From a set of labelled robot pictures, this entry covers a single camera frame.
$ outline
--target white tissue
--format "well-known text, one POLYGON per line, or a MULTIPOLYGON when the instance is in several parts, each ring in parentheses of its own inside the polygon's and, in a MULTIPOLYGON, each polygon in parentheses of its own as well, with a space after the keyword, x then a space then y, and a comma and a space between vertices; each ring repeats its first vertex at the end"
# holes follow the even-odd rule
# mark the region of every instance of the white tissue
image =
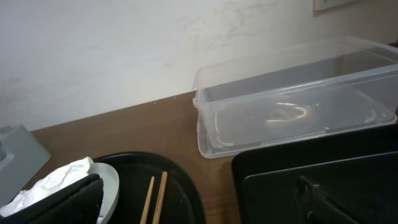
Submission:
POLYGON ((86 177, 92 163, 93 160, 86 157, 54 170, 44 179, 37 181, 30 190, 21 190, 11 203, 0 208, 0 215, 12 215, 86 177))

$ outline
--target white bowl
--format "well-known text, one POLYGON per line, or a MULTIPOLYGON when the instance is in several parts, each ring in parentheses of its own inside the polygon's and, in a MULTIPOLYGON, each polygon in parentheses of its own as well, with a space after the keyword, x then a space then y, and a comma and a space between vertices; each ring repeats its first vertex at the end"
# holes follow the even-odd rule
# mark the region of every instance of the white bowl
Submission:
POLYGON ((104 197, 97 224, 107 224, 119 199, 119 175, 110 165, 95 162, 90 165, 89 174, 98 174, 104 181, 104 197))

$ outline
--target white wall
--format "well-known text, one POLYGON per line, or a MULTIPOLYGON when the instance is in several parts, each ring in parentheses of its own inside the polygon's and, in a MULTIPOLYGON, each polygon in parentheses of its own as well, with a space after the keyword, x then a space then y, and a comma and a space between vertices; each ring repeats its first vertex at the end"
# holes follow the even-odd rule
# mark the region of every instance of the white wall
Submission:
POLYGON ((398 1, 1 0, 0 126, 39 129, 192 90, 199 67, 334 35, 398 37, 398 1))

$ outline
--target gray object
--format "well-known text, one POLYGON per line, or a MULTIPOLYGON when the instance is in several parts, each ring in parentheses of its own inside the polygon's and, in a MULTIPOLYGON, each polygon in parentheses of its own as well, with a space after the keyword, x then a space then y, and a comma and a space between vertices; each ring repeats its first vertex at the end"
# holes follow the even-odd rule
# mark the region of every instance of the gray object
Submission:
POLYGON ((50 159, 23 125, 0 128, 0 207, 8 204, 50 159))

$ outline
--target black tray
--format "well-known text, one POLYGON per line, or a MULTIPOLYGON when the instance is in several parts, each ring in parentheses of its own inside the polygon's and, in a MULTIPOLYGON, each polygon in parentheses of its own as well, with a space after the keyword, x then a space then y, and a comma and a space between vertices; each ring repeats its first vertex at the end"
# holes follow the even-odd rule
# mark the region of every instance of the black tray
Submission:
MULTIPOLYGON (((342 174, 351 168, 357 174, 369 175, 375 170, 386 173, 392 169, 386 178, 374 180, 384 184, 381 186, 393 187, 397 185, 394 176, 398 172, 395 151, 398 151, 398 126, 390 125, 242 152, 232 163, 242 222, 298 223, 292 196, 300 175, 311 175, 330 184, 331 177, 341 180, 342 174), (341 161, 375 154, 382 155, 341 161), (371 164, 368 167, 379 168, 362 170, 359 166, 364 164, 359 164, 364 162, 366 166, 371 164)), ((388 194, 396 197, 394 192, 388 194)))
POLYGON ((152 223, 160 179, 168 172, 160 223, 206 223, 192 180, 176 163, 148 152, 123 152, 94 162, 113 166, 119 174, 119 201, 109 223, 139 223, 150 178, 155 177, 147 223, 152 223))

